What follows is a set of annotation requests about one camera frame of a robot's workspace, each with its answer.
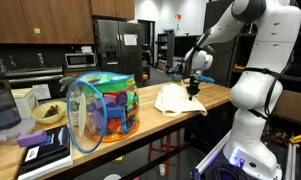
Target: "refrigerator door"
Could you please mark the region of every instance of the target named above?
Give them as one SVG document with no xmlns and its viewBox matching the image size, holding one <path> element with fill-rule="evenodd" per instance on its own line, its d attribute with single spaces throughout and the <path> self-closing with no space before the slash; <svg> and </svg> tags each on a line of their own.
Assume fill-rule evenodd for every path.
<svg viewBox="0 0 301 180">
<path fill-rule="evenodd" d="M 140 24 L 119 22 L 122 73 L 134 74 L 137 84 L 143 73 L 140 29 Z"/>
<path fill-rule="evenodd" d="M 118 22 L 98 20 L 95 24 L 98 58 L 101 58 L 102 71 L 122 73 L 120 68 L 120 44 Z"/>
</svg>

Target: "white cylinder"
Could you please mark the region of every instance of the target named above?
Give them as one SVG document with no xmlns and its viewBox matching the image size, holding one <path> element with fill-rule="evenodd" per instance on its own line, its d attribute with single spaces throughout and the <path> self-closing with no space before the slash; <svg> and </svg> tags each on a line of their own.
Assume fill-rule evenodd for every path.
<svg viewBox="0 0 301 180">
<path fill-rule="evenodd" d="M 166 174 L 166 165 L 165 164 L 159 164 L 159 170 L 160 170 L 160 175 L 164 176 Z"/>
</svg>

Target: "blue handle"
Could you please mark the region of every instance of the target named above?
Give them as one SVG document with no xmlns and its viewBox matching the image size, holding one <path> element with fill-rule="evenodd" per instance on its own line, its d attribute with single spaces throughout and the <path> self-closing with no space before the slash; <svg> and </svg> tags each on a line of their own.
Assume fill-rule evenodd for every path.
<svg viewBox="0 0 301 180">
<path fill-rule="evenodd" d="M 198 79 L 201 82 L 214 83 L 214 80 L 211 77 L 198 76 Z"/>
</svg>

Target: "backsplash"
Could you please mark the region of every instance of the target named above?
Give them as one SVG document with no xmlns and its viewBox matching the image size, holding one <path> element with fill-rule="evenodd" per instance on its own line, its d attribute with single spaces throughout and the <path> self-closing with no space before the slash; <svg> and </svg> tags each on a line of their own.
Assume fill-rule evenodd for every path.
<svg viewBox="0 0 301 180">
<path fill-rule="evenodd" d="M 0 59 L 9 69 L 10 55 L 18 64 L 39 63 L 38 53 L 41 53 L 45 63 L 64 63 L 65 53 L 80 49 L 80 46 L 51 44 L 0 44 Z"/>
</svg>

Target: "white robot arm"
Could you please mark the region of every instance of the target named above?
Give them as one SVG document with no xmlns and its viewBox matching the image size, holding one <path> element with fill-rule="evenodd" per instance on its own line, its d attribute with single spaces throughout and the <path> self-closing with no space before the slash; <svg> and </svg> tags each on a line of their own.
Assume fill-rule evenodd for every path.
<svg viewBox="0 0 301 180">
<path fill-rule="evenodd" d="M 219 22 L 208 29 L 187 53 L 187 87 L 191 97 L 199 92 L 198 76 L 212 63 L 202 48 L 234 38 L 244 24 L 258 31 L 249 61 L 230 100 L 238 108 L 223 154 L 231 164 L 245 162 L 243 170 L 257 179 L 281 179 L 274 154 L 260 141 L 265 122 L 282 93 L 278 80 L 285 69 L 301 23 L 300 9 L 287 0 L 235 0 Z"/>
</svg>

